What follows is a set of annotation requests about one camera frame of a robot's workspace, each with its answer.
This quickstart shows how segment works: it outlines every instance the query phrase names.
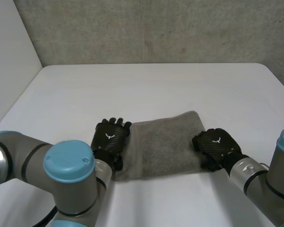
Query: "table surface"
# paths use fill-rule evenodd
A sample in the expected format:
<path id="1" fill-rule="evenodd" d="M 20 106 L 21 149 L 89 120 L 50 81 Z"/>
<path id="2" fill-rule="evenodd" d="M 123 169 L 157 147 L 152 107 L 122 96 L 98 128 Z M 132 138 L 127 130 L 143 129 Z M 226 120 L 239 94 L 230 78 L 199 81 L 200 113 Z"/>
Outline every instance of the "table surface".
<path id="1" fill-rule="evenodd" d="M 270 164 L 284 128 L 284 87 L 263 65 L 130 64 L 48 66 L 0 123 L 50 143 L 91 142 L 103 118 L 140 122 L 195 110 L 243 153 Z M 52 196 L 19 180 L 0 185 L 0 227 L 30 227 Z M 272 227 L 224 170 L 111 183 L 97 227 Z"/>

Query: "white logo on hand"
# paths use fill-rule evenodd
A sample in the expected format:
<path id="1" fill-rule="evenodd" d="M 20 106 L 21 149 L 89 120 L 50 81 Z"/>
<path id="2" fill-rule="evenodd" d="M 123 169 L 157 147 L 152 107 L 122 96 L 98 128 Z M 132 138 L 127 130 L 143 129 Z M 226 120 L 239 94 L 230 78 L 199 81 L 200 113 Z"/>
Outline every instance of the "white logo on hand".
<path id="1" fill-rule="evenodd" d="M 220 143 L 220 141 L 221 141 L 221 137 L 219 137 L 219 139 L 217 141 L 213 140 L 214 143 Z"/>
<path id="2" fill-rule="evenodd" d="M 105 133 L 105 135 L 106 135 L 106 137 L 107 137 L 108 139 L 115 137 L 115 135 L 109 136 L 109 135 L 107 135 L 106 133 Z"/>

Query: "robot finger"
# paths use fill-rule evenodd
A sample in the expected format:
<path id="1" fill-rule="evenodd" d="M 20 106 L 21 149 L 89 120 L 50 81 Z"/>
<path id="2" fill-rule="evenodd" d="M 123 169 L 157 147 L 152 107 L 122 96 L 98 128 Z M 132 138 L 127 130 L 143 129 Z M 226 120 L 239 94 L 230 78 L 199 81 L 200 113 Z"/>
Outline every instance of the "robot finger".
<path id="1" fill-rule="evenodd" d="M 111 119 L 109 119 L 109 123 L 114 124 L 115 123 L 115 117 L 112 117 Z"/>
<path id="2" fill-rule="evenodd" d="M 117 124 L 122 124 L 123 123 L 123 118 L 120 117 L 118 120 L 117 120 Z"/>

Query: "cloth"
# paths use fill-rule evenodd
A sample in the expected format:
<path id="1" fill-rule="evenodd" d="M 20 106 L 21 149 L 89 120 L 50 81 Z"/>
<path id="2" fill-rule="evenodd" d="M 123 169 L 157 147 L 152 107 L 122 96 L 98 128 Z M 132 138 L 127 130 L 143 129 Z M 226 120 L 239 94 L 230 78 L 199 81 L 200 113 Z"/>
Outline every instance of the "cloth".
<path id="1" fill-rule="evenodd" d="M 189 111 L 176 117 L 133 123 L 123 149 L 123 169 L 114 181 L 199 173 L 206 158 L 195 152 L 192 138 L 204 131 L 199 115 Z"/>

